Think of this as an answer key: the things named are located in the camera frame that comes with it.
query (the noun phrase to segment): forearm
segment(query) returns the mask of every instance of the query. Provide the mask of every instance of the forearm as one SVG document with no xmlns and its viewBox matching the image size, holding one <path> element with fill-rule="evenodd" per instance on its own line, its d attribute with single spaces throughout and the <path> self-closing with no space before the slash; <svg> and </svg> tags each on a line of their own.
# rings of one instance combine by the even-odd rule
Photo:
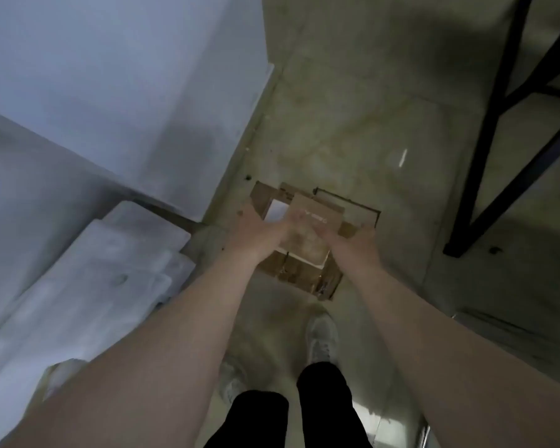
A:
<svg viewBox="0 0 560 448">
<path fill-rule="evenodd" d="M 220 255 L 23 421 L 5 446 L 192 446 L 255 264 L 247 255 Z"/>
<path fill-rule="evenodd" d="M 444 448 L 560 446 L 560 385 L 386 272 L 353 282 Z"/>
</svg>

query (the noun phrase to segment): sneaker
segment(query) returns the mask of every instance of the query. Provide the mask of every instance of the sneaker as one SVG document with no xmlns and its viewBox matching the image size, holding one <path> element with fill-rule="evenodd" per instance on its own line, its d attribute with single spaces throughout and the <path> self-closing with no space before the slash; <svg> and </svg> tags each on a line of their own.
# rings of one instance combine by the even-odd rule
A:
<svg viewBox="0 0 560 448">
<path fill-rule="evenodd" d="M 236 397 L 248 389 L 244 369 L 236 361 L 224 358 L 220 365 L 219 384 L 222 400 L 231 406 Z"/>
<path fill-rule="evenodd" d="M 329 361 L 338 362 L 338 328 L 328 313 L 313 316 L 305 334 L 307 342 L 307 365 Z"/>
</svg>

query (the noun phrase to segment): tiled floor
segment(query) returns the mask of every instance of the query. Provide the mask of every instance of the tiled floor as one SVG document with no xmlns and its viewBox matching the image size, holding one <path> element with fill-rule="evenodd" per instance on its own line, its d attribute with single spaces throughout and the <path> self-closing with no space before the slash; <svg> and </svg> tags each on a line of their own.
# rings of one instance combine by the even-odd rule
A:
<svg viewBox="0 0 560 448">
<path fill-rule="evenodd" d="M 560 29 L 560 0 L 539 3 L 518 78 Z M 324 188 L 382 211 L 381 255 L 407 285 L 560 380 L 560 163 L 467 255 L 441 253 L 510 4 L 264 0 L 270 60 L 281 75 L 225 198 L 189 245 L 198 267 L 222 248 L 255 180 Z M 538 96 L 502 119 L 479 209 L 559 126 L 560 102 Z M 493 246 L 502 251 L 490 254 Z M 256 386 L 290 400 L 291 447 L 303 445 L 295 380 L 306 319 L 319 305 L 256 273 L 229 346 Z M 348 280 L 323 306 L 338 324 L 341 369 L 370 439 L 379 447 L 413 446 L 419 411 Z M 214 394 L 198 446 L 226 412 Z"/>
</svg>

